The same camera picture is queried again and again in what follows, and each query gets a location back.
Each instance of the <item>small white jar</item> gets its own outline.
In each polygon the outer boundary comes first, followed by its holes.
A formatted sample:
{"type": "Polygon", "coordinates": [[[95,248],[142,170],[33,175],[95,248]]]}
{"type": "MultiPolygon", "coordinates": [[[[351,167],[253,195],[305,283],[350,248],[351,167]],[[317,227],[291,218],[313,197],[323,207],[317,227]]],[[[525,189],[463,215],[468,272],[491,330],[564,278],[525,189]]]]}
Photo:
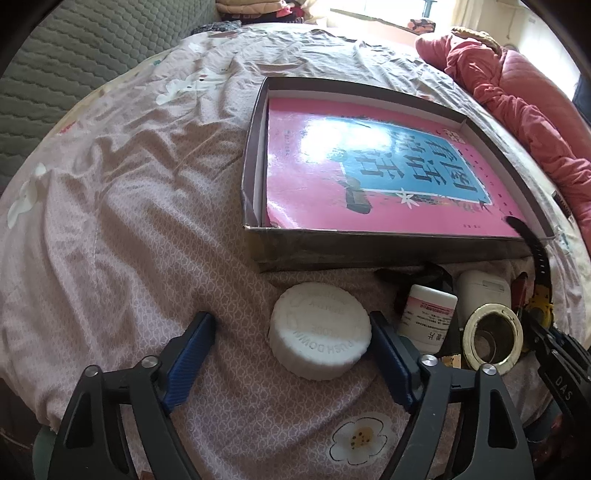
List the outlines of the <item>small white jar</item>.
{"type": "Polygon", "coordinates": [[[398,327],[421,353],[437,353],[456,309],[457,297],[433,288],[413,285],[398,327]]]}

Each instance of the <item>metal screw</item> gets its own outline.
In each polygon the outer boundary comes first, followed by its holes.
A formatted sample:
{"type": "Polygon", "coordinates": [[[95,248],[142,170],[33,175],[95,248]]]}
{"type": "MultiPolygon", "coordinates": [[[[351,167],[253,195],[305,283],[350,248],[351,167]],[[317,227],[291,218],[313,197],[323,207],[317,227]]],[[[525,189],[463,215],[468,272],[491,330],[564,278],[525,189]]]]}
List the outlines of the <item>metal screw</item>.
{"type": "Polygon", "coordinates": [[[496,375],[496,367],[491,364],[482,364],[482,371],[487,375],[496,375]]]}
{"type": "Polygon", "coordinates": [[[97,367],[96,365],[91,365],[89,367],[86,367],[84,370],[84,374],[87,377],[94,377],[98,372],[99,372],[99,367],[97,367]]]}
{"type": "Polygon", "coordinates": [[[437,365],[437,358],[434,355],[423,355],[420,358],[420,361],[423,365],[427,365],[428,367],[434,367],[435,365],[437,365]]]}
{"type": "Polygon", "coordinates": [[[152,368],[158,365],[158,357],[154,355],[149,355],[143,358],[142,360],[142,367],[144,368],[152,368]]]}

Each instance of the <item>white plastic lid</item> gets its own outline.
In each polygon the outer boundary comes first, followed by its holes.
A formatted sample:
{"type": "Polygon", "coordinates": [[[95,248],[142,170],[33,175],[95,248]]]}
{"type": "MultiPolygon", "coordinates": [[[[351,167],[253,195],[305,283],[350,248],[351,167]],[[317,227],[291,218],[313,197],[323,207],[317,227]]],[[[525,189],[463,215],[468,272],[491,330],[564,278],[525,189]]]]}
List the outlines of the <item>white plastic lid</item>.
{"type": "Polygon", "coordinates": [[[273,354],[308,380],[344,374],[371,340],[369,316],[350,293],[325,283],[301,283],[275,303],[269,328],[273,354]]]}

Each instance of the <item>pink quilted jacket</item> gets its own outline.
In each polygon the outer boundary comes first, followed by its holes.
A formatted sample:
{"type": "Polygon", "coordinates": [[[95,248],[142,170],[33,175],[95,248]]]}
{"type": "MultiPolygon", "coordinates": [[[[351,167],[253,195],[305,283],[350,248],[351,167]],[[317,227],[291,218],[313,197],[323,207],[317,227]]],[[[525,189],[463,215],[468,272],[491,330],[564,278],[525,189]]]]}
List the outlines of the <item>pink quilted jacket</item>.
{"type": "Polygon", "coordinates": [[[569,99],[517,52],[504,49],[499,57],[452,34],[424,34],[415,46],[528,149],[558,185],[591,253],[591,133],[569,99]]]}

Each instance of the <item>blue gripper pad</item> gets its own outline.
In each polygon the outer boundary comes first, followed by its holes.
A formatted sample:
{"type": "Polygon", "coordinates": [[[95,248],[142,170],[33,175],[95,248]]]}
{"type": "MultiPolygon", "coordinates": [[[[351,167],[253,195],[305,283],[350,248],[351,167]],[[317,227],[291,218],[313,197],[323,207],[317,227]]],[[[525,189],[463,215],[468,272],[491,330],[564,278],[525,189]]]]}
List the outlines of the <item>blue gripper pad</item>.
{"type": "Polygon", "coordinates": [[[412,413],[423,398],[417,359],[413,358],[381,312],[369,314],[372,326],[370,349],[395,403],[412,413]]]}
{"type": "Polygon", "coordinates": [[[167,414],[187,400],[201,364],[215,341],[216,321],[199,312],[180,337],[171,339],[162,350],[159,386],[164,391],[161,404],[167,414]]]}

